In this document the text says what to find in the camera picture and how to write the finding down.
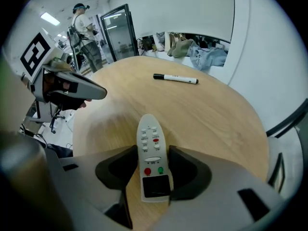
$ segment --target red button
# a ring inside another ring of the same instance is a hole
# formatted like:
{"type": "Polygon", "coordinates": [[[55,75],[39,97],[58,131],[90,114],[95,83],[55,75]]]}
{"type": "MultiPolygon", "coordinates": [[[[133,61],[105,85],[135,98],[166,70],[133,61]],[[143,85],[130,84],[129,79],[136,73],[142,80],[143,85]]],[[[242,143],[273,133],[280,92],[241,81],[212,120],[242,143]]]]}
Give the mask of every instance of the red button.
{"type": "Polygon", "coordinates": [[[147,167],[145,170],[144,170],[144,173],[146,175],[150,175],[151,174],[151,169],[149,167],[147,167]]]}

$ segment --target air conditioner remote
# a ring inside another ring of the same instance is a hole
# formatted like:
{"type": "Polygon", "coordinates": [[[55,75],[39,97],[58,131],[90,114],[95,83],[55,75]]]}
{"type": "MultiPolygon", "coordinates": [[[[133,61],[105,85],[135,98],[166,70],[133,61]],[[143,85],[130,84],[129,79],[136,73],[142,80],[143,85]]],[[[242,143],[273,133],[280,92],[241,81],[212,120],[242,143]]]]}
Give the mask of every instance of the air conditioner remote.
{"type": "Polygon", "coordinates": [[[141,117],[137,131],[137,147],[143,202],[169,200],[170,180],[166,141],[163,130],[151,114],[141,117]]]}

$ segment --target round table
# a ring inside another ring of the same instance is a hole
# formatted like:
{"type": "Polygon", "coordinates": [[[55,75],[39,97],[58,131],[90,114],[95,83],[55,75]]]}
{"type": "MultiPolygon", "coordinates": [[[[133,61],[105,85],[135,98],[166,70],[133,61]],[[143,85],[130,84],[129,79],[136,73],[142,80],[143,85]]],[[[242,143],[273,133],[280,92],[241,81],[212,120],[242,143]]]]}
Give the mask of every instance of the round table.
{"type": "MultiPolygon", "coordinates": [[[[153,57],[115,62],[93,75],[105,87],[75,114],[74,156],[136,144],[140,118],[153,114],[163,128],[167,147],[196,150],[228,159],[266,179],[268,142],[261,121],[246,99],[229,86],[193,68],[153,57]],[[199,84],[156,80],[153,74],[199,79],[199,84]]],[[[141,202],[139,167],[127,185],[134,230],[146,230],[168,203],[141,202]]]]}

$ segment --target man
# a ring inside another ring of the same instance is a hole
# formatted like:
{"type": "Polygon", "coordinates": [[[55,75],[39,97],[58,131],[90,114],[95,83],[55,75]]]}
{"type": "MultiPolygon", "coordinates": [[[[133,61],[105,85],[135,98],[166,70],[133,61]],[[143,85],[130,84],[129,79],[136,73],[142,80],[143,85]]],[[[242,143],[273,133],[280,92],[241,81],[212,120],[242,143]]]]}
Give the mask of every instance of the man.
{"type": "Polygon", "coordinates": [[[58,44],[63,49],[63,42],[61,40],[59,40],[58,44]]]}
{"type": "Polygon", "coordinates": [[[103,67],[102,56],[93,34],[93,32],[95,32],[94,26],[88,17],[84,14],[85,11],[86,7],[82,3],[78,3],[74,6],[72,26],[75,27],[77,32],[84,36],[84,39],[79,45],[79,48],[87,57],[92,72],[95,73],[97,70],[103,67]]]}

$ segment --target whiteboard marker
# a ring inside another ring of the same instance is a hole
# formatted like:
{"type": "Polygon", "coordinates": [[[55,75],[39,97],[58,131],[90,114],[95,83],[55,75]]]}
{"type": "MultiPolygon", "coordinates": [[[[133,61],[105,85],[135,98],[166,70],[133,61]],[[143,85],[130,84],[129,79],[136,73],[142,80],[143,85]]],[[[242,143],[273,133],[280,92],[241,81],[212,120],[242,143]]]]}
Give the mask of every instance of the whiteboard marker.
{"type": "Polygon", "coordinates": [[[192,84],[198,84],[199,83],[199,80],[196,79],[196,78],[188,78],[188,77],[177,76],[177,75],[153,74],[153,78],[154,79],[175,80],[175,81],[192,83],[192,84]]]}

